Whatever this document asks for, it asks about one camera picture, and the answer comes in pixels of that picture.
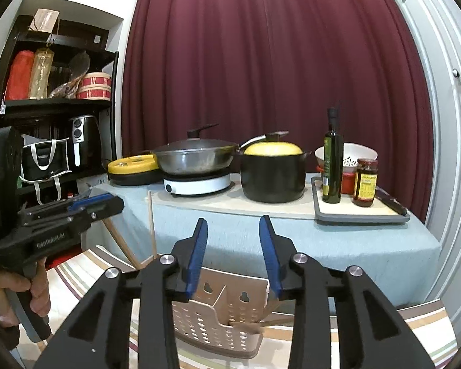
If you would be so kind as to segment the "person's left hand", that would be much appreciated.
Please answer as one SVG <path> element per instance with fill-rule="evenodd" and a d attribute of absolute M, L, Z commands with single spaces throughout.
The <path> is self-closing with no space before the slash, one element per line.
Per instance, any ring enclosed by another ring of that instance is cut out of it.
<path fill-rule="evenodd" d="M 50 293 L 45 259 L 37 262 L 36 269 L 37 272 L 31 280 L 17 273 L 0 271 L 0 325 L 2 327 L 15 327 L 20 323 L 11 307 L 6 291 L 15 293 L 30 291 L 32 295 L 30 309 L 40 317 L 49 314 Z"/>

